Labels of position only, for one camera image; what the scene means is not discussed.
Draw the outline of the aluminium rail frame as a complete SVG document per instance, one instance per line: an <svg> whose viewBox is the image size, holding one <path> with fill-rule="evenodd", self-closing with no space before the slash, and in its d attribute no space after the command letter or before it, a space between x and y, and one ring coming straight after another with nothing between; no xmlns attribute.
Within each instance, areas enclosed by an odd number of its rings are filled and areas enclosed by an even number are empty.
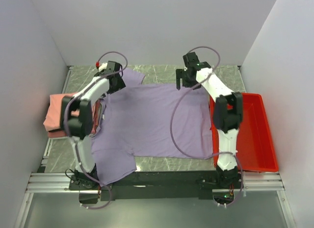
<svg viewBox="0 0 314 228"><path fill-rule="evenodd" d="M62 173L33 173L18 228L294 228L279 173L245 172L245 196L231 208L184 199L119 200L100 210L79 207Z"/></svg>

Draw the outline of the red plastic bin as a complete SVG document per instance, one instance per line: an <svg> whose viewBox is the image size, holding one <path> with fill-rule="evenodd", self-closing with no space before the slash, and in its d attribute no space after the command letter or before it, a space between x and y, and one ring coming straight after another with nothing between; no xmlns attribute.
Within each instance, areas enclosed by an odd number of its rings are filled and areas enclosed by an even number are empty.
<svg viewBox="0 0 314 228"><path fill-rule="evenodd" d="M237 157L245 171L278 172L276 152L261 95L243 93Z"/></svg>

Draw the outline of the purple t-shirt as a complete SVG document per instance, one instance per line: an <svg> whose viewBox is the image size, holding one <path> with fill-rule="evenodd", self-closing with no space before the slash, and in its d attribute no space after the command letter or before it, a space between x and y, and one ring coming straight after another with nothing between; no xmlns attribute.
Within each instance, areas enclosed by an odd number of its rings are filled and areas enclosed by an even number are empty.
<svg viewBox="0 0 314 228"><path fill-rule="evenodd" d="M125 88L101 99L103 118L91 152L102 184L134 172L137 156L205 159L212 154L208 92L143 84L143 79L126 69Z"/></svg>

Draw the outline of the folded salmon pink t-shirt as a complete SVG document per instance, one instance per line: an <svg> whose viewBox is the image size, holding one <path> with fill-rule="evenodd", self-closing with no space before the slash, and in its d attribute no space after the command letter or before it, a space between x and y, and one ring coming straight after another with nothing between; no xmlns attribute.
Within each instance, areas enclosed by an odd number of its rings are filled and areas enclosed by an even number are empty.
<svg viewBox="0 0 314 228"><path fill-rule="evenodd" d="M50 105L43 122L46 131L60 129L62 99L65 96L72 97L74 94L76 93L50 95Z"/></svg>

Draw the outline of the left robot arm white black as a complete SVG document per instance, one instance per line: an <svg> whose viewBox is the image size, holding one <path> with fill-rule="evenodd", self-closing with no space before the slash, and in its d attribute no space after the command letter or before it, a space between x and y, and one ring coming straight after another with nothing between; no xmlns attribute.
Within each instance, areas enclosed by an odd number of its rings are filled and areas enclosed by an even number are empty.
<svg viewBox="0 0 314 228"><path fill-rule="evenodd" d="M125 88L120 75L124 70L115 61L97 63L98 72L90 83L73 96L61 101L60 127L70 139L75 156L75 175L86 189L98 184L96 163L91 153L91 133L94 128L93 107L103 96Z"/></svg>

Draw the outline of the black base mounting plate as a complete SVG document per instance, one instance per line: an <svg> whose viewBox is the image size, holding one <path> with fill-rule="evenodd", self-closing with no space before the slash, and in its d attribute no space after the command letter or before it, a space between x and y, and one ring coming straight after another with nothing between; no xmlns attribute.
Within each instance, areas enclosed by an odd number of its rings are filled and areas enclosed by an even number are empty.
<svg viewBox="0 0 314 228"><path fill-rule="evenodd" d="M225 192L226 195L218 198L230 203L234 196L228 193L241 187L241 174L228 179L217 171L133 172L107 187L100 187L87 177L74 174L69 184L69 190L78 192L79 201L83 204L130 199L212 200L214 190Z"/></svg>

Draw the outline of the folded dusty red t-shirt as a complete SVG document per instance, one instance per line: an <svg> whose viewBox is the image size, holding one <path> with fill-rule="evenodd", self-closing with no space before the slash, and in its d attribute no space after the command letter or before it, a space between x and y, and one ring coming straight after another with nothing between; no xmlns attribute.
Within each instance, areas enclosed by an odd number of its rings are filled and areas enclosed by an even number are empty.
<svg viewBox="0 0 314 228"><path fill-rule="evenodd" d="M97 133L97 131L100 129L100 120L102 118L102 104L100 101L97 101L95 105L92 107L93 111L93 128L91 131L90 136L93 136ZM49 138L55 138L55 137L64 137L66 136L66 132L63 131L61 128L57 130L47 131Z"/></svg>

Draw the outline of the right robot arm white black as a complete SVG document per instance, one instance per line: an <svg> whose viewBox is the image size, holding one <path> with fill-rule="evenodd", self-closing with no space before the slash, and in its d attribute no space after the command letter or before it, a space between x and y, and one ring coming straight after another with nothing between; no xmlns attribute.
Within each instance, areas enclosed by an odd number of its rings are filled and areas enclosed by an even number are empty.
<svg viewBox="0 0 314 228"><path fill-rule="evenodd" d="M199 61L195 52L183 56L184 69L176 70L176 88L204 87L214 101L212 123L218 132L219 155L215 182L227 188L238 178L237 136L243 121L243 96L228 88L208 62Z"/></svg>

